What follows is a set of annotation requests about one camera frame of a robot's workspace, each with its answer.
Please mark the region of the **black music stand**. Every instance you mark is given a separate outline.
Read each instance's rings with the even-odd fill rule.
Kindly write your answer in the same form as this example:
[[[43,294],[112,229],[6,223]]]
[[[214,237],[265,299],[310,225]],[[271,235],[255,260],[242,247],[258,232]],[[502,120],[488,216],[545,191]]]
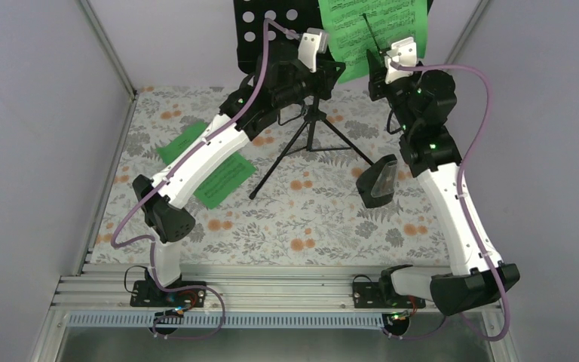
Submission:
[[[272,80],[272,67],[283,61],[298,59],[299,43],[290,35],[283,35],[280,30],[272,30],[268,33],[268,40],[263,41],[262,36],[264,19],[276,14],[287,15],[295,11],[294,17],[287,16],[288,28],[297,31],[300,35],[307,28],[323,29],[320,19],[319,4],[316,1],[235,1],[234,18],[237,31],[237,62],[239,69],[245,73],[245,78],[239,88],[228,96],[228,99],[219,107],[220,112],[228,116],[234,116],[240,111],[247,100],[254,102],[236,122],[237,130],[242,130],[254,140],[272,124],[280,123],[282,109],[271,106],[269,82]],[[318,54],[317,60],[334,60],[331,53],[326,50],[324,54]],[[375,162],[365,155],[349,138],[338,128],[329,123],[326,113],[320,110],[320,101],[316,97],[306,97],[298,104],[301,107],[299,117],[303,123],[295,132],[293,138],[285,149],[278,155],[267,173],[259,184],[250,193],[254,199],[260,189],[268,181],[280,162],[287,156],[295,153],[293,145],[301,135],[306,135],[307,141],[303,150],[316,152],[314,148],[314,133],[318,123],[327,126],[344,144],[340,150],[353,150],[369,167]]]

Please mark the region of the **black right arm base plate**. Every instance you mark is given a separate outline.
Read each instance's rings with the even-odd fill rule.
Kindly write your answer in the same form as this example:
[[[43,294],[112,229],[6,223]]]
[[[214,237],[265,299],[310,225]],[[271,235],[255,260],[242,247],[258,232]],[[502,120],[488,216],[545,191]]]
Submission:
[[[371,308],[425,308],[427,303],[424,299],[388,294],[384,296],[377,283],[370,281],[353,281],[352,297],[354,307],[357,309]]]

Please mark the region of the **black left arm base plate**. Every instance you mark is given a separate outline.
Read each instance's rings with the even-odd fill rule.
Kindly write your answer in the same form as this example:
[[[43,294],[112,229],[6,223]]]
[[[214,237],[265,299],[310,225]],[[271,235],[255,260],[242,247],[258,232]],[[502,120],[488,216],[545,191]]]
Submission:
[[[175,293],[164,292],[159,289],[152,280],[135,281],[130,297],[132,307],[154,307],[154,308],[202,308],[204,306],[205,287],[203,281],[177,281],[170,288],[190,287],[193,288]]]

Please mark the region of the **black metronome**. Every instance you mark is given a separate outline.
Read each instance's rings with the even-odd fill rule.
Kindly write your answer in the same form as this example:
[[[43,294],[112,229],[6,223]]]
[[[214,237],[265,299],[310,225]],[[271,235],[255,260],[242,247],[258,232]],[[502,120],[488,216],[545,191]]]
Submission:
[[[365,208],[383,207],[392,202],[397,179],[397,157],[386,155],[363,171],[356,181]]]

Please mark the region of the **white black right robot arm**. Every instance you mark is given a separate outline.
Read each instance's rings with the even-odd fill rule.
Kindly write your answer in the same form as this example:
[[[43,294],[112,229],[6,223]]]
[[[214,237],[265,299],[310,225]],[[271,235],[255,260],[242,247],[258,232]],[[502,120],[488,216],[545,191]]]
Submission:
[[[437,215],[449,252],[449,267],[404,265],[388,269],[378,287],[380,301],[396,307],[407,296],[426,299],[445,315],[506,301],[520,279],[480,221],[465,179],[462,155],[446,127],[457,104],[451,66],[423,66],[407,56],[409,47],[385,52],[380,64],[371,51],[371,100],[386,99],[401,130],[400,154]]]

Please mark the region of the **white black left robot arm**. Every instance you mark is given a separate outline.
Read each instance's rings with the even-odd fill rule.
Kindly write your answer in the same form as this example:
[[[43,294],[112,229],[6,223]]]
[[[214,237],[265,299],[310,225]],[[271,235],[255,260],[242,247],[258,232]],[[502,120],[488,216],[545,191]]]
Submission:
[[[175,161],[154,176],[133,181],[151,229],[149,294],[160,305],[179,297],[182,239],[195,227],[189,198],[226,159],[257,138],[281,109],[307,97],[328,100],[345,70],[342,62],[309,55],[290,44],[272,46],[259,57],[253,84],[229,94],[218,114]]]

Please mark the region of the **green sheet music page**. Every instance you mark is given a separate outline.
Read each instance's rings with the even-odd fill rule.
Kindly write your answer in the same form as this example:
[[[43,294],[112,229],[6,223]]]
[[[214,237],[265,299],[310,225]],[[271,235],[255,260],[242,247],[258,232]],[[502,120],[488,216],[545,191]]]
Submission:
[[[186,126],[182,133],[157,153],[165,164],[172,163],[201,135],[206,124],[202,121]],[[218,207],[233,191],[256,172],[256,167],[240,153],[225,159],[195,190],[194,196],[208,209]]]
[[[374,55],[412,36],[418,58],[426,53],[428,2],[425,0],[338,0],[318,2],[329,51],[346,70],[339,83],[369,74],[366,51]]]

